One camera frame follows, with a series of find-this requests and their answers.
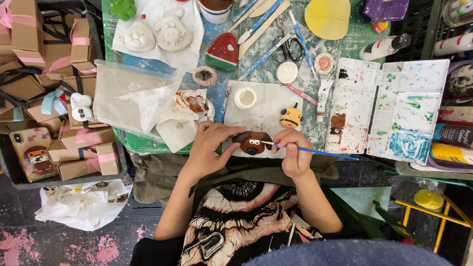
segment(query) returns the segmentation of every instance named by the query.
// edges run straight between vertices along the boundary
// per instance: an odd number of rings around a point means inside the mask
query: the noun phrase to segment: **yellow bee figurine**
[[[296,128],[303,120],[302,112],[297,109],[297,104],[294,107],[289,107],[281,111],[280,122],[285,127]]]

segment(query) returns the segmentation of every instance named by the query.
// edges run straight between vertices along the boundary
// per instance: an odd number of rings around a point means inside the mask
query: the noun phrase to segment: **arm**
[[[215,153],[220,143],[231,135],[245,132],[240,126],[228,127],[211,121],[199,124],[189,159],[181,169],[171,197],[154,232],[154,239],[166,240],[184,236],[191,221],[194,190],[204,176],[222,169],[240,143],[233,143],[222,152]]]
[[[299,206],[304,221],[318,228],[322,233],[336,233],[342,230],[342,222],[320,189],[314,172],[310,169],[312,153],[299,151],[297,147],[313,149],[302,132],[285,129],[274,136],[272,153],[286,147],[286,158],[282,161],[284,173],[296,184]]]

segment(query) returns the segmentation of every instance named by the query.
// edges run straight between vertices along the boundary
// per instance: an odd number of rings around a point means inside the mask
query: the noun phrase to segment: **green figurine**
[[[111,0],[110,13],[123,21],[136,15],[134,0]]]

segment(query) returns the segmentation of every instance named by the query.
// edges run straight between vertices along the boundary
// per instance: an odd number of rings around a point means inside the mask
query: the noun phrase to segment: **watermelon slice figurine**
[[[205,63],[218,70],[232,72],[238,62],[237,40],[231,33],[224,33],[215,39],[205,54]]]

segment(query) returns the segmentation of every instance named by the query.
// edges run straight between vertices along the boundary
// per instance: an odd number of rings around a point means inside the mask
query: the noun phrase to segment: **paint-stained table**
[[[355,15],[355,5],[358,0],[350,0],[351,16],[347,35],[341,40],[324,40],[310,32],[304,21],[304,11],[309,2],[309,0],[292,0],[291,7],[289,7],[288,9],[291,9],[294,12],[294,16],[299,23],[299,27],[306,41],[306,45],[312,57],[312,60],[315,59],[315,56],[319,53],[330,53],[335,60],[335,66],[330,73],[326,75],[318,74],[317,79],[315,79],[309,69],[305,58],[303,58],[302,60],[296,62],[297,66],[299,67],[299,74],[293,84],[297,85],[300,88],[303,88],[306,94],[308,94],[314,99],[317,99],[317,90],[320,86],[320,79],[335,80],[335,71],[338,59],[340,59],[341,57],[359,59],[358,53],[360,48],[365,45],[368,45],[369,43],[389,36],[390,28],[388,28],[384,33],[377,34],[373,30],[371,24],[364,25],[359,23],[356,20]],[[161,72],[171,73],[174,71],[174,69],[159,60],[143,59],[128,54],[118,53],[112,50],[111,46],[114,37],[115,26],[118,19],[112,17],[112,15],[110,14],[109,0],[102,0],[102,7],[107,61],[120,62],[131,66],[138,66],[145,69],[157,70]],[[237,12],[238,0],[236,0],[233,6],[231,17],[236,15]],[[294,28],[290,21],[290,17],[287,10],[283,13],[283,16],[286,28],[294,32]],[[233,34],[235,36],[240,36],[247,29],[249,29],[258,19],[259,17],[247,18],[242,24],[240,24],[237,29],[234,30]],[[215,38],[217,38],[217,36],[219,36],[220,34],[228,31],[232,26],[231,19],[229,19],[225,23],[216,25],[209,23],[202,17],[202,22],[204,24],[205,34],[202,40],[200,50],[201,58],[199,59],[199,66],[205,65],[203,56],[205,55],[205,52],[207,51],[211,42],[215,40]],[[250,49],[248,49],[244,58],[238,62],[238,68],[233,73],[217,71],[218,82],[213,86],[207,87],[207,97],[213,103],[216,111],[215,121],[222,122],[224,118],[225,110],[223,108],[223,103],[225,100],[225,92],[228,80],[237,80],[241,74],[243,74],[254,62],[256,62],[264,53],[266,53],[272,47],[272,42],[276,38],[276,35],[277,27],[275,23],[273,23],[272,26],[269,27],[263,33],[263,35],[250,47]],[[383,63],[384,58],[378,59],[377,62]],[[278,83],[278,80],[276,78],[277,67],[278,65],[270,57],[265,62],[263,62],[253,73],[246,77],[244,81]],[[195,84],[195,82],[192,80],[191,74],[189,73],[187,73],[183,79],[183,86],[185,87],[186,84]],[[306,100],[304,100],[303,104],[304,121],[302,123],[301,131],[314,144],[314,148],[320,151],[324,149],[325,136],[329,123],[328,113],[331,108],[332,102],[332,91],[333,89],[331,90],[327,100],[327,107],[325,109],[326,114],[322,123],[318,123],[316,121],[315,106]],[[155,138],[154,140],[149,140],[120,129],[114,128],[114,131],[118,139],[131,151],[141,154],[170,152],[166,144],[163,141],[159,141],[159,137],[157,139]],[[179,153],[189,153],[191,146],[192,144],[187,145],[186,147],[181,149]]]

